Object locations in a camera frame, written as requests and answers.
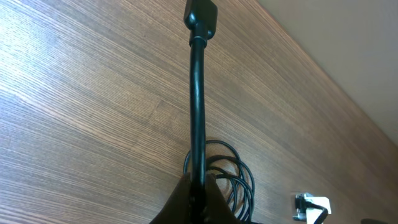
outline wood grain surface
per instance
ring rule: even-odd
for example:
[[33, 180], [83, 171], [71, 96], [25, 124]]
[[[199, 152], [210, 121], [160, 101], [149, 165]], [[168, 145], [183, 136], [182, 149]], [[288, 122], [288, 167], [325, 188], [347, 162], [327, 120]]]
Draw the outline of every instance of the wood grain surface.
[[[253, 220], [396, 223], [398, 150], [256, 1], [220, 1], [206, 133], [256, 180]], [[189, 150], [184, 0], [0, 3], [0, 222], [149, 223]], [[209, 154], [222, 148], [208, 147]]]

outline white wall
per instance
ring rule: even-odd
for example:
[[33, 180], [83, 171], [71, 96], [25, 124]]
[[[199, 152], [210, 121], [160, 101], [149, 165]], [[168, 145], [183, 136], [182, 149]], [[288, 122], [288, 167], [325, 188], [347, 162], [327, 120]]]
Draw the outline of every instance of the white wall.
[[398, 1], [259, 1], [398, 145]]

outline wall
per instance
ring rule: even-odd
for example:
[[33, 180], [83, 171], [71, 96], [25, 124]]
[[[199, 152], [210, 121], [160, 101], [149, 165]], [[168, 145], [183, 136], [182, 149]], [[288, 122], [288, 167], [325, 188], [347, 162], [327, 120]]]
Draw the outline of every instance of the wall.
[[398, 1], [259, 1], [398, 145]]

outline wooden desk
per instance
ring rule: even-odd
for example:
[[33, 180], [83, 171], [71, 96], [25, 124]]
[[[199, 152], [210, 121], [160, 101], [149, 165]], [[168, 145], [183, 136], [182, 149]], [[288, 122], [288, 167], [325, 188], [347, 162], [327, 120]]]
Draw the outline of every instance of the wooden desk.
[[[398, 150], [256, 1], [215, 1], [207, 135], [257, 184], [253, 220], [398, 219]], [[148, 223], [189, 150], [185, 1], [0, 4], [0, 222]], [[209, 147], [215, 154], [222, 148]]]

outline black connector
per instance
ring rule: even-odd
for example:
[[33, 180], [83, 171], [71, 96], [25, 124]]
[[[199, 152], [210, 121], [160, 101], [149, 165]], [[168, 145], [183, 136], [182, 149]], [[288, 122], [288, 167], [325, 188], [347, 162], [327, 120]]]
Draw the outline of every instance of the black connector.
[[194, 39], [202, 39], [207, 45], [216, 34], [217, 6], [210, 0], [188, 0], [184, 23], [191, 30], [190, 45]]

